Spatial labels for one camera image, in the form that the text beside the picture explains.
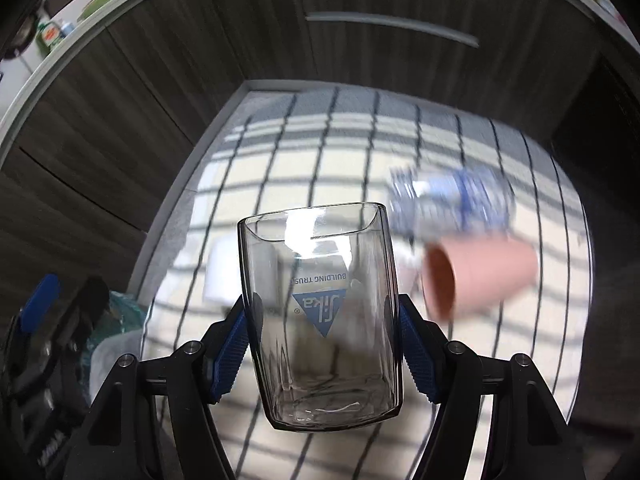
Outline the clear glass with blue logo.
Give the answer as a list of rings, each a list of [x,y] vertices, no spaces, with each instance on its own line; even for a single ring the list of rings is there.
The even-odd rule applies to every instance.
[[[363,427],[402,404],[399,298],[379,203],[256,214],[238,224],[248,340],[270,424]]]

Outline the pink plastic cup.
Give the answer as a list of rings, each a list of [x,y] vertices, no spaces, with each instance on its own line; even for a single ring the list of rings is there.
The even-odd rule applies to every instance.
[[[536,250],[506,235],[444,237],[425,245],[421,282],[427,312],[451,321],[491,308],[532,286]]]

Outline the clear glass with blue print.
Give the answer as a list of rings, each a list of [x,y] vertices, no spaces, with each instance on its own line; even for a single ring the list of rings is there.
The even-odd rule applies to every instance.
[[[392,231],[410,240],[504,233],[515,197],[506,177],[487,167],[394,169],[387,188]]]

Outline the white black checkered cloth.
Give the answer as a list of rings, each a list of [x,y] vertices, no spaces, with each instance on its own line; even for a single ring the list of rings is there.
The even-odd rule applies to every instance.
[[[498,120],[248,98],[178,201],[142,356],[171,479],[581,479],[584,205]]]

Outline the green dish soap bottle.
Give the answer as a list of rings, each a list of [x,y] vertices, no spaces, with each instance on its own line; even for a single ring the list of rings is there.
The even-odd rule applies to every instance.
[[[37,28],[38,46],[44,55],[48,55],[62,40],[61,27],[55,21],[40,22]]]

